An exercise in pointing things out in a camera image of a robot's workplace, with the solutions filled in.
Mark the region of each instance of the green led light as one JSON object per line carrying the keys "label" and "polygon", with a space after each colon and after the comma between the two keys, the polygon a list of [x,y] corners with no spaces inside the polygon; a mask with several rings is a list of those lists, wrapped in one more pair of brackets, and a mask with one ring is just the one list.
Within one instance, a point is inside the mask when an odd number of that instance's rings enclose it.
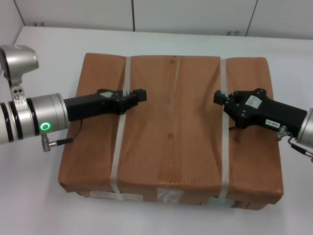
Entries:
{"label": "green led light", "polygon": [[50,123],[44,122],[43,124],[40,125],[40,129],[43,131],[49,130],[50,129]]}

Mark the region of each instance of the white wall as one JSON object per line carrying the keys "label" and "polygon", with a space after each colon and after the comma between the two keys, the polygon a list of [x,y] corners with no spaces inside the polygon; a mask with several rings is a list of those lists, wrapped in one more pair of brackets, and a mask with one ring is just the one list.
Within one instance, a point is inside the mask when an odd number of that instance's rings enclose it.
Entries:
{"label": "white wall", "polygon": [[245,36],[256,0],[134,0],[136,31]]}
{"label": "white wall", "polygon": [[16,3],[27,26],[44,22],[48,27],[133,30],[131,0],[16,0]]}
{"label": "white wall", "polygon": [[259,0],[248,36],[313,39],[313,1]]}
{"label": "white wall", "polygon": [[0,45],[15,43],[22,26],[13,0],[0,0]]}

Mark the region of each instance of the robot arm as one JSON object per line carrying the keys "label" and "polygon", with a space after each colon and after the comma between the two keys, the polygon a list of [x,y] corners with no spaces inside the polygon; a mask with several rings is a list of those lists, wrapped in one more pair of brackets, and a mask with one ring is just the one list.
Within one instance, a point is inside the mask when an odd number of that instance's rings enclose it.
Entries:
{"label": "robot arm", "polygon": [[235,91],[229,96],[216,91],[214,103],[224,106],[226,112],[239,129],[258,125],[277,132],[277,140],[289,136],[289,144],[298,152],[311,158],[313,153],[291,143],[292,138],[298,144],[313,148],[313,109],[308,112],[271,100],[266,90]]}
{"label": "robot arm", "polygon": [[67,129],[69,122],[102,114],[121,115],[139,102],[147,100],[146,91],[100,89],[95,94],[65,99],[60,94],[26,98],[21,86],[22,75],[39,67],[36,52],[29,47],[0,46],[0,63],[8,80],[12,101],[0,103],[0,143],[42,136],[44,151],[71,142],[49,142],[47,133]]}

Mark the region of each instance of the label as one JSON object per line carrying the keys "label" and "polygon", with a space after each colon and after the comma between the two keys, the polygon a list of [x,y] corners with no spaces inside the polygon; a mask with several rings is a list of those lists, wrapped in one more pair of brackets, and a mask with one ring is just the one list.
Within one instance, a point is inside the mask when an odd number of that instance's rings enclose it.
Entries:
{"label": "label", "polygon": [[102,96],[104,96],[104,97],[106,97],[106,98],[111,97],[112,94],[113,94],[112,92],[102,92],[102,93],[100,93],[100,95],[102,95]]}
{"label": "label", "polygon": [[157,201],[178,204],[184,191],[176,188],[157,188]]}
{"label": "label", "polygon": [[90,191],[90,197],[126,200],[126,201],[137,201],[137,202],[143,201],[143,196],[139,194],[114,193],[114,192],[106,192],[106,191]]}
{"label": "label", "polygon": [[272,126],[272,127],[275,127],[275,128],[279,128],[280,127],[280,123],[278,123],[276,121],[271,121],[271,120],[268,120],[268,119],[266,119],[265,124],[269,125],[269,126]]}
{"label": "label", "polygon": [[226,207],[231,208],[234,204],[234,200],[226,199],[226,198],[218,198],[218,197],[210,197],[208,202],[208,206],[210,207]]}
{"label": "label", "polygon": [[246,105],[249,105],[255,109],[259,108],[261,103],[262,100],[260,100],[258,97],[254,95],[250,95],[249,99],[246,101]]}

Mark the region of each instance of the wood grain pattern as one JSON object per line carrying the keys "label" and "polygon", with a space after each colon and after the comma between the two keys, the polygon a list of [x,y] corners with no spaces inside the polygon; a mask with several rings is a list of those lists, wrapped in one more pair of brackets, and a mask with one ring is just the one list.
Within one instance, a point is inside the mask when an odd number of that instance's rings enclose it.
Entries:
{"label": "wood grain pattern", "polygon": [[[230,58],[226,61],[227,89],[267,90],[273,98],[265,58]],[[251,126],[229,132],[230,185],[227,197],[235,200],[276,203],[284,193],[275,132]]]}
{"label": "wood grain pattern", "polygon": [[127,113],[118,186],[221,188],[222,108],[219,57],[132,58],[131,87],[147,102]]}
{"label": "wood grain pattern", "polygon": [[[77,96],[97,89],[122,89],[125,57],[87,54]],[[265,58],[226,62],[228,91],[262,87],[272,97]],[[121,192],[157,201],[157,188],[184,190],[180,203],[206,205],[221,190],[223,108],[213,103],[220,89],[220,59],[207,56],[135,56],[131,90],[147,101],[127,112],[117,174]],[[67,144],[59,182],[67,191],[111,191],[110,174],[118,116],[84,120],[81,134]],[[79,122],[70,124],[73,136]],[[229,133],[230,186],[227,198],[260,209],[283,195],[275,133],[261,127]]]}
{"label": "wood grain pattern", "polygon": [[[123,89],[125,57],[86,54],[76,96],[94,94],[98,89]],[[67,191],[111,191],[110,174],[119,116],[101,115],[84,119],[80,134],[64,147],[59,183]],[[74,136],[79,122],[70,123],[67,137]]]}

